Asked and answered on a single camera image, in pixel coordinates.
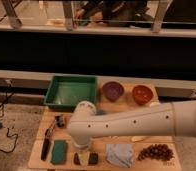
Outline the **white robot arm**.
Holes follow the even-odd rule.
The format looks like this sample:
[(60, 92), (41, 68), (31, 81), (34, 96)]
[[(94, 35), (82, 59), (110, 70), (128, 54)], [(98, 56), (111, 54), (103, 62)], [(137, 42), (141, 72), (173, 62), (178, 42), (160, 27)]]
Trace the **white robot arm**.
[(82, 101), (68, 122), (67, 132), (77, 151), (88, 149), (92, 138), (106, 136), (196, 137), (196, 100), (106, 115), (97, 115), (92, 103)]

